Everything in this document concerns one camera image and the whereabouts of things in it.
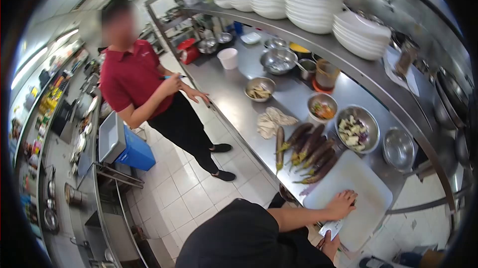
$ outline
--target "gray bin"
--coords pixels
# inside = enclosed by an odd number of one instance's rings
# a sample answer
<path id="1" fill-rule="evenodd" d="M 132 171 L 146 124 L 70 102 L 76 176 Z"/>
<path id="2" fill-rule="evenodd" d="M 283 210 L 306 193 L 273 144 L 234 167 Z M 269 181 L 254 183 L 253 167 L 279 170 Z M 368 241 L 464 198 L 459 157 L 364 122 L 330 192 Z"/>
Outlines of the gray bin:
<path id="1" fill-rule="evenodd" d="M 113 111 L 99 127 L 99 161 L 113 163 L 124 149 L 126 149 L 124 123 L 118 114 Z"/>

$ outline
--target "blue bin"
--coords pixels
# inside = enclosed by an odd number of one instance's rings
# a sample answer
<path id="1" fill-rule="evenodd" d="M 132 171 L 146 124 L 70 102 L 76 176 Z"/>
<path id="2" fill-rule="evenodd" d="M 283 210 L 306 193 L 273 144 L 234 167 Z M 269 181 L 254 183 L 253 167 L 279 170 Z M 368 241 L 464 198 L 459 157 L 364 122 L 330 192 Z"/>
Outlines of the blue bin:
<path id="1" fill-rule="evenodd" d="M 126 125 L 124 126 L 124 136 L 126 139 L 126 148 L 116 158 L 115 162 L 141 170 L 151 169 L 152 166 L 156 164 L 156 161 L 154 160 L 150 146 Z"/>

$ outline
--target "chef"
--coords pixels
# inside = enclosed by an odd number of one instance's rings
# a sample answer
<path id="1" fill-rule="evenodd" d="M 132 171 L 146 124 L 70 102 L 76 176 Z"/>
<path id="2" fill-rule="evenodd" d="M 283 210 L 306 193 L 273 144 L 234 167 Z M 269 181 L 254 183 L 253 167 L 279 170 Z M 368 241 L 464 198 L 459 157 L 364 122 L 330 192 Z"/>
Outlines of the chef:
<path id="1" fill-rule="evenodd" d="M 178 73 L 164 68 L 146 40 L 135 34 L 134 5 L 129 0 L 111 0 L 101 11 L 103 37 L 110 44 L 104 50 L 100 89 L 104 99 L 132 128 L 143 122 L 193 155 L 213 177 L 233 181 L 236 175 L 218 169 L 211 153 L 228 152 L 228 144 L 214 145 L 188 100 L 207 93 L 191 88 Z"/>
<path id="2" fill-rule="evenodd" d="M 330 231 L 314 247 L 306 225 L 346 217 L 357 194 L 337 193 L 325 209 L 281 208 L 277 193 L 269 208 L 236 199 L 189 235 L 176 268 L 331 268 L 340 245 Z"/>

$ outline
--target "white cutting board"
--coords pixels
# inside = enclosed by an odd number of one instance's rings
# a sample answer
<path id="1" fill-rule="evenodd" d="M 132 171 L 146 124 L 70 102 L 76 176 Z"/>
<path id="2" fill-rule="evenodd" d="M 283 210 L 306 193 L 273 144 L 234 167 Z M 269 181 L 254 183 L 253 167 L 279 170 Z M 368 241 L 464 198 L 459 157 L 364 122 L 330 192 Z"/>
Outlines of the white cutting board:
<path id="1" fill-rule="evenodd" d="M 328 202 L 345 189 L 358 193 L 355 206 L 338 232 L 340 241 L 355 252 L 367 241 L 391 205 L 393 195 L 373 170 L 353 151 L 347 150 L 322 181 L 305 197 L 309 209 L 324 209 Z"/>

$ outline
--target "red polo shirt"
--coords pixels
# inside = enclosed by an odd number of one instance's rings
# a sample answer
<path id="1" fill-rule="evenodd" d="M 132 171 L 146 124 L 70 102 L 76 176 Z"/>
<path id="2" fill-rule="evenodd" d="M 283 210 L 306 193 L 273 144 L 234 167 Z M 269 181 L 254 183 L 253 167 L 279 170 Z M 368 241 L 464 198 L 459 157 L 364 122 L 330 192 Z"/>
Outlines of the red polo shirt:
<path id="1" fill-rule="evenodd" d="M 133 53 L 109 49 L 105 53 L 100 89 L 104 99 L 116 112 L 124 110 L 130 104 L 134 108 L 140 107 L 163 82 L 159 79 L 164 75 L 157 68 L 158 56 L 148 41 L 136 40 Z M 172 101 L 172 95 L 164 99 L 151 118 L 164 112 Z"/>

